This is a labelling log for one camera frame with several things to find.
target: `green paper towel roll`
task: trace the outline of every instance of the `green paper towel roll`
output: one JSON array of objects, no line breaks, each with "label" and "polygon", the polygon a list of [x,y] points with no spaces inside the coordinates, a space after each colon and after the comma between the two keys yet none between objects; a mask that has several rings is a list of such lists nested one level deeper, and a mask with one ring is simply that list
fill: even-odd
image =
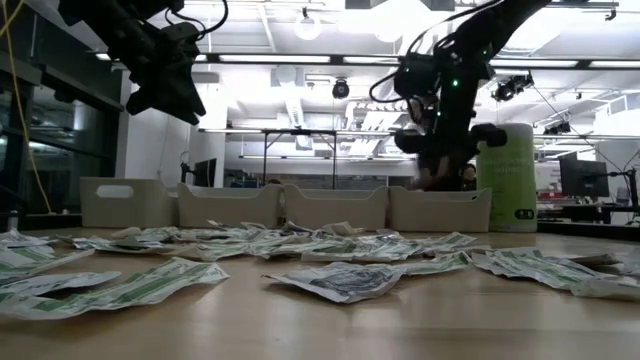
[{"label": "green paper towel roll", "polygon": [[491,188],[490,231],[535,232],[536,182],[533,128],[527,124],[500,124],[507,144],[489,148],[479,145],[478,189]]}]

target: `monitor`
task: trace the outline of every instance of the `monitor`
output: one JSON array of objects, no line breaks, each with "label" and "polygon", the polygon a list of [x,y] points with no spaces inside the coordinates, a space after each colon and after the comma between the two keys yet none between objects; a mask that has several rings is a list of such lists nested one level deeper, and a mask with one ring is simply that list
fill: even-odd
[{"label": "monitor", "polygon": [[213,187],[216,178],[217,159],[196,163],[193,170],[193,185]]},{"label": "monitor", "polygon": [[560,159],[560,181],[566,196],[609,197],[607,164]]}]

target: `yellow cable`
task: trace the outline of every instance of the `yellow cable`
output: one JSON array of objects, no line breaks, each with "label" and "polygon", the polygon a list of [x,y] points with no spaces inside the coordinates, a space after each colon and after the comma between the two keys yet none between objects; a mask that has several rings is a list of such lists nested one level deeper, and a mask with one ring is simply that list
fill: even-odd
[{"label": "yellow cable", "polygon": [[[49,205],[49,199],[47,198],[47,194],[44,191],[44,188],[42,187],[42,182],[40,181],[40,175],[38,175],[38,169],[36,168],[36,162],[33,159],[33,153],[31,153],[31,148],[29,147],[29,131],[27,129],[27,122],[24,118],[24,111],[22,110],[22,101],[20,100],[20,88],[18,87],[18,76],[16,75],[16,64],[15,64],[15,59],[13,58],[13,44],[11,42],[11,32],[9,31],[9,26],[10,20],[7,19],[7,6],[6,6],[6,2],[4,4],[3,8],[3,13],[4,13],[4,22],[5,22],[5,28],[2,29],[2,31],[0,32],[0,36],[2,36],[2,33],[4,33],[4,31],[6,30],[7,32],[7,43],[9,45],[9,62],[11,63],[11,75],[13,76],[13,88],[14,88],[14,92],[15,92],[15,96],[16,96],[16,103],[18,104],[18,113],[20,114],[20,121],[22,122],[22,133],[24,135],[24,142],[25,145],[27,146],[27,152],[29,153],[29,159],[31,159],[31,166],[33,166],[33,173],[36,176],[36,182],[38,183],[38,187],[40,188],[40,193],[42,194],[42,198],[44,199],[44,203],[45,205],[47,205],[47,210],[49,211],[49,214],[53,213],[51,211],[51,205]],[[19,8],[16,9],[16,11],[13,13],[14,15],[18,12],[18,10],[20,10]]]},{"label": "yellow cable", "polygon": [[0,29],[0,37],[2,37],[2,35],[4,35],[5,32],[9,31],[9,26],[11,26],[11,23],[13,23],[13,20],[15,20],[16,16],[18,16],[18,12],[20,12],[22,5],[24,5],[24,0],[20,0],[20,2],[18,3],[18,6],[16,6],[16,10],[13,12],[13,14],[11,14],[9,19],[7,20],[7,0],[4,0],[2,2],[3,2],[2,7],[4,8],[4,26],[2,27],[2,29]]}]

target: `wooden table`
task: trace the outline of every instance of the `wooden table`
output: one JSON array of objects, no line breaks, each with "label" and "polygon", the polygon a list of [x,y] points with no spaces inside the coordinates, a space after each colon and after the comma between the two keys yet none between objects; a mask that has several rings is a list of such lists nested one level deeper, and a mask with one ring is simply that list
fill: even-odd
[{"label": "wooden table", "polygon": [[[480,238],[496,248],[538,246],[547,254],[594,255],[634,247],[546,234]],[[97,254],[55,271],[129,275],[165,260]],[[0,316],[0,358],[635,360],[640,354],[640,304],[580,299],[475,268],[403,279],[381,298],[335,305],[268,285],[260,277],[284,273],[300,261],[244,257],[219,264],[231,275],[226,282],[185,288],[158,305],[61,321]]]}]

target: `white storage bin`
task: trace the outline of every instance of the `white storage bin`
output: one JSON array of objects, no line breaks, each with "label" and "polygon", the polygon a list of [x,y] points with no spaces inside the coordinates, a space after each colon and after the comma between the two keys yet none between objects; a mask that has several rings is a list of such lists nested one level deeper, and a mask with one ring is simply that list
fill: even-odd
[{"label": "white storage bin", "polygon": [[391,228],[404,232],[488,232],[491,189],[469,192],[409,191],[393,186]]},{"label": "white storage bin", "polygon": [[309,229],[344,221],[354,228],[384,229],[388,199],[386,186],[374,191],[284,187],[287,220]]},{"label": "white storage bin", "polygon": [[282,186],[262,189],[214,189],[178,184],[180,226],[211,227],[207,220],[240,226],[241,222],[278,226]]},{"label": "white storage bin", "polygon": [[84,227],[177,225],[178,200],[159,180],[81,178],[80,203]]}]

